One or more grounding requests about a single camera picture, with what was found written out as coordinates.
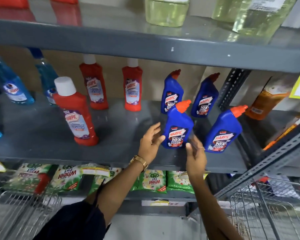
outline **white bottle cap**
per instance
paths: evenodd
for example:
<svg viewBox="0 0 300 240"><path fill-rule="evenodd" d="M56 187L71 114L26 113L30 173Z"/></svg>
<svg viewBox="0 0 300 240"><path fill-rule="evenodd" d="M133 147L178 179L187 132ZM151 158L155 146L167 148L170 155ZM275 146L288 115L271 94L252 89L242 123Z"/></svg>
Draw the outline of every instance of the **white bottle cap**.
<svg viewBox="0 0 300 240"><path fill-rule="evenodd" d="M136 58L128 58L128 67L137 67L138 59Z"/></svg>
<svg viewBox="0 0 300 240"><path fill-rule="evenodd" d="M96 63L96 58L93 54L83 54L83 60L85 64L94 64Z"/></svg>
<svg viewBox="0 0 300 240"><path fill-rule="evenodd" d="M54 80L56 91L60 96L71 96L76 93L76 87L68 76L60 76Z"/></svg>

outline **hand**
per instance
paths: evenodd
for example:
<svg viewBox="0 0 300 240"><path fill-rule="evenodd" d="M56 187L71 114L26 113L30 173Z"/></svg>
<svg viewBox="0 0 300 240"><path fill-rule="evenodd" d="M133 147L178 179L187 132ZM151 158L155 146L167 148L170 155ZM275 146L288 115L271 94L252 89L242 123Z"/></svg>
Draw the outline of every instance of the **hand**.
<svg viewBox="0 0 300 240"><path fill-rule="evenodd" d="M152 125L140 140L138 156L142 157L147 164L150 164L157 155L161 142L166 138L160 136L160 122Z"/></svg>
<svg viewBox="0 0 300 240"><path fill-rule="evenodd" d="M207 165L207 157L204 153L204 146L201 141L194 135L192 142L196 145L197 149L193 149L190 143L185 145L187 150L187 163L186 170L190 181L196 178L204 178L205 168Z"/></svg>

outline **left hand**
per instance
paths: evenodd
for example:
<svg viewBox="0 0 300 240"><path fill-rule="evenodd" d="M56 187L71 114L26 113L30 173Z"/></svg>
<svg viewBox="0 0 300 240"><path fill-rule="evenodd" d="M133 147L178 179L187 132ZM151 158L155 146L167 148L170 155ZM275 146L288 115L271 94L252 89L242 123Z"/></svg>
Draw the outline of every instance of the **left hand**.
<svg viewBox="0 0 300 240"><path fill-rule="evenodd" d="M152 125L140 140L138 156L142 157L149 165L157 155L161 142L166 138L159 136L160 122Z"/></svg>

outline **gold wristwatch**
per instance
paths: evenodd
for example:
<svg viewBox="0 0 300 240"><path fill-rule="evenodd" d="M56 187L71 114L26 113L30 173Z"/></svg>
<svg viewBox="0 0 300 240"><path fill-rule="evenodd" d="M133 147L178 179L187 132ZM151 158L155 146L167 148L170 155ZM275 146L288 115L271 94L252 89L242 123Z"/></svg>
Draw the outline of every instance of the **gold wristwatch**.
<svg viewBox="0 0 300 240"><path fill-rule="evenodd" d="M132 162L135 161L135 160L137 160L137 161L139 161L139 162L142 163L142 165L143 165L143 167L144 167L143 171L148 167L147 162L146 162L142 157L140 157L140 156L138 156L138 155L135 155L135 156L131 159L130 163L132 163Z"/></svg>

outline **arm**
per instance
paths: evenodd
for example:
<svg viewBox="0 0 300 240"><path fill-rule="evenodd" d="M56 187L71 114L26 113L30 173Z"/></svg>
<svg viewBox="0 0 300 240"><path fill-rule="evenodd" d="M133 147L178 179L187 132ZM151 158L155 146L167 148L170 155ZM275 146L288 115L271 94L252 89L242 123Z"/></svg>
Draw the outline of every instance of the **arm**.
<svg viewBox="0 0 300 240"><path fill-rule="evenodd" d="M195 152L190 143L186 144L186 169L197 199L207 236L211 240L241 240L242 238L238 231L228 220L225 212L221 209L204 181L203 174L207 164L204 147L195 136L193 142L197 148Z"/></svg>
<svg viewBox="0 0 300 240"><path fill-rule="evenodd" d="M142 157L148 165L156 157L158 148L165 139L164 135L158 136L159 132L160 122L152 125L140 140L138 156ZM133 183L143 170L144 166L141 162L133 161L127 168L110 180L99 193L97 205L104 215L106 226L118 211ZM93 192L88 195L86 201L92 204L95 194L96 192Z"/></svg>

